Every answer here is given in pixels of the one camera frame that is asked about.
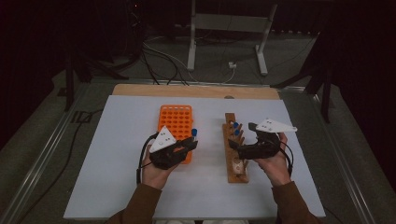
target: brown sleeve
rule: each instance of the brown sleeve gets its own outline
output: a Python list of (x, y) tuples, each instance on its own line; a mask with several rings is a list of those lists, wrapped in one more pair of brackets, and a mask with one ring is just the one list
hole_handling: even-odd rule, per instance
[(161, 190), (139, 184), (126, 208), (108, 220), (108, 224), (151, 224)]
[(293, 181), (286, 185), (274, 187), (273, 194), (282, 224), (323, 223), (309, 212)]

